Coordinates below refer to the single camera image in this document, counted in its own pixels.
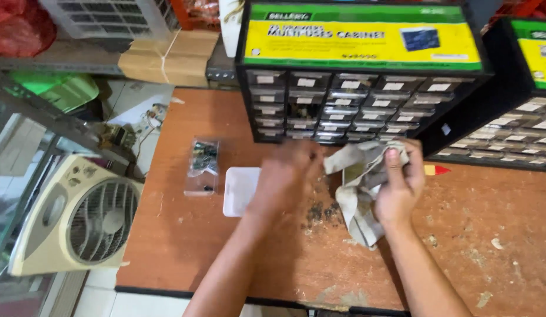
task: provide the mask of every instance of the box fan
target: box fan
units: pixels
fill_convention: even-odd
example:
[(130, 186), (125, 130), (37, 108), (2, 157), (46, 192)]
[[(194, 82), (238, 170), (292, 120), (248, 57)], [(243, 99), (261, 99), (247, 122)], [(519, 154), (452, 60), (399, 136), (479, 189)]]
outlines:
[(142, 186), (83, 157), (65, 157), (24, 223), (9, 273), (119, 267)]

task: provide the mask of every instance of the fan grille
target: fan grille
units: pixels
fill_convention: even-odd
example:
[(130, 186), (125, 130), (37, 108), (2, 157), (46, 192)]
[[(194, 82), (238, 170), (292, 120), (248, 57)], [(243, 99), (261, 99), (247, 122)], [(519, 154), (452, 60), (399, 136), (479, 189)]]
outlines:
[(114, 255), (128, 239), (139, 194), (124, 179), (108, 179), (91, 188), (73, 211), (67, 230), (76, 261), (95, 264)]

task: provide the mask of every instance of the green label stripe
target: green label stripe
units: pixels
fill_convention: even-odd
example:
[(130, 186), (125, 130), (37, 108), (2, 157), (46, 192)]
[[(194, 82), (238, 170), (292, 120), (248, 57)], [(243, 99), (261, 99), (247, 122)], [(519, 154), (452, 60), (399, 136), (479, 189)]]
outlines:
[(546, 38), (541, 39), (537, 37), (532, 37), (532, 32), (545, 31), (546, 32), (546, 22), (545, 21), (523, 21), (523, 20), (512, 20), (512, 27), (518, 38), (528, 38), (530, 40), (546, 40)]
[(315, 22), (464, 23), (456, 6), (388, 6), (381, 4), (254, 4), (251, 20), (263, 21), (269, 13), (309, 13)]
[(535, 86), (538, 89), (546, 89), (546, 81), (536, 81)]
[(436, 63), (432, 61), (362, 61), (362, 60), (318, 60), (318, 59), (274, 59), (245, 58), (246, 64), (312, 66), (312, 67), (354, 67), (354, 68), (392, 68), (392, 69), (455, 69), (481, 70), (480, 61), (474, 63)]

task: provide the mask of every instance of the white plastic container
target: white plastic container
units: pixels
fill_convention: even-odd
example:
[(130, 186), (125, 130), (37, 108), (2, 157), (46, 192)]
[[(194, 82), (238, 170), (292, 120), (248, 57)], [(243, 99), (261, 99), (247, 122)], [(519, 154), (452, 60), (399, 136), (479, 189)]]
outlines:
[(169, 0), (40, 0), (73, 38), (172, 39), (178, 25)]
[(226, 55), (230, 58), (236, 57), (237, 41), (240, 38), (241, 15), (243, 13), (243, 7), (240, 8), (242, 3), (242, 1), (235, 0), (218, 1), (222, 39), (224, 40)]
[(226, 171), (224, 206), (226, 217), (241, 217), (255, 194), (261, 168), (229, 168)]

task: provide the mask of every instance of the white plastic crate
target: white plastic crate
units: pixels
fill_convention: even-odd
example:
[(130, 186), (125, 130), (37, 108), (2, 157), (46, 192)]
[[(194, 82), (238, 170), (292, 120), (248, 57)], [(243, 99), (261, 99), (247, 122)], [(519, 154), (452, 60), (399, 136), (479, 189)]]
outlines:
[(177, 27), (169, 0), (40, 0), (73, 38), (167, 39)]

